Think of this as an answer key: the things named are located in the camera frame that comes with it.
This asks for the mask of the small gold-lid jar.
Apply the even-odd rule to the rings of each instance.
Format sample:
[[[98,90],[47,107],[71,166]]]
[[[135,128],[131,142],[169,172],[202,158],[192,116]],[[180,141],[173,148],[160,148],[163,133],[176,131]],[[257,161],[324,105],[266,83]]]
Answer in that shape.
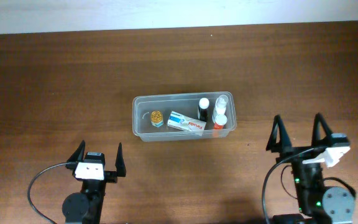
[[[150,114],[150,122],[152,126],[159,128],[163,125],[163,114],[161,111],[153,111]]]

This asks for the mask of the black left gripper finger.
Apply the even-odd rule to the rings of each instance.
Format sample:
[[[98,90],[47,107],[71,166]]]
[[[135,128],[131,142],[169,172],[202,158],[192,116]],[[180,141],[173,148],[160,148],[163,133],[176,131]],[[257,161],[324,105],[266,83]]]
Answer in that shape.
[[[81,162],[84,158],[85,146],[86,143],[82,140],[76,151],[68,158],[67,162]]]
[[[123,152],[122,152],[122,143],[120,142],[117,149],[117,155],[116,155],[116,161],[115,161],[115,167],[116,167],[116,175],[118,177],[125,177],[126,176],[126,165],[123,158]]]

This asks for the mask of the white spray bottle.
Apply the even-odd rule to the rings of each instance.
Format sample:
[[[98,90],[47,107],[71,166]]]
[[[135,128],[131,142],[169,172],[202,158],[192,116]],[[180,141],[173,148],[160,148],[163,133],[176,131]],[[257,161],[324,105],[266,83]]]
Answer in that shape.
[[[225,114],[228,102],[229,98],[226,95],[220,95],[215,102],[213,116],[216,117],[217,115]]]

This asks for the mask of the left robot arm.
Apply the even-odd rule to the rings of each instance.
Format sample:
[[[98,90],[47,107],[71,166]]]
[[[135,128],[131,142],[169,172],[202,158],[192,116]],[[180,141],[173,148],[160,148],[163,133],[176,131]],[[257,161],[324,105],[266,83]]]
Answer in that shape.
[[[106,185],[115,184],[118,178],[126,176],[122,144],[118,145],[115,170],[105,170],[105,155],[102,152],[86,152],[85,146],[82,141],[65,165],[82,183],[81,190],[70,194],[63,202],[65,223],[99,223]]]

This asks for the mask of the dark bottle white cap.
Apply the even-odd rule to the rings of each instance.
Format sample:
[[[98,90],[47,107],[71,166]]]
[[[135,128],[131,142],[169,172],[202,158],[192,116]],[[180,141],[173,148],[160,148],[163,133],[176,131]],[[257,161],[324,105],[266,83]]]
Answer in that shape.
[[[207,98],[201,98],[198,103],[198,119],[200,121],[208,121],[208,108],[209,100]]]

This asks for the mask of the orange tube white cap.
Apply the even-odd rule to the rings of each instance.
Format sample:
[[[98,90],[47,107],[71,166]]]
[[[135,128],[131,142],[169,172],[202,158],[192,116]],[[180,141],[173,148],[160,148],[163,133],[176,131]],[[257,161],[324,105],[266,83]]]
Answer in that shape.
[[[227,135],[224,127],[227,123],[227,117],[225,114],[218,114],[214,120],[213,137],[222,138]]]

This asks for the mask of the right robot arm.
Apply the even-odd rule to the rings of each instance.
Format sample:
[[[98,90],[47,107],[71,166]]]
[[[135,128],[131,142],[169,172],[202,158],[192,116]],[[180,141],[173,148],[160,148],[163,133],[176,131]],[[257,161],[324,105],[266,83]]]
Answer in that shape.
[[[277,153],[276,163],[267,172],[262,187],[262,210],[266,223],[352,223],[356,190],[337,177],[323,177],[323,168],[334,167],[351,149],[348,137],[334,133],[323,115],[314,117],[311,144],[294,147],[280,115],[273,119],[266,150]],[[270,175],[280,165],[291,167],[298,213],[269,217],[266,188]]]

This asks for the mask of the white Panadol medicine box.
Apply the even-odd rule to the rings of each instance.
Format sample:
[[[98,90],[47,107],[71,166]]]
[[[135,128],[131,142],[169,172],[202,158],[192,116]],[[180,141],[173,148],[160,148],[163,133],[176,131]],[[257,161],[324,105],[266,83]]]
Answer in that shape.
[[[168,117],[167,126],[202,136],[206,122],[172,111]]]

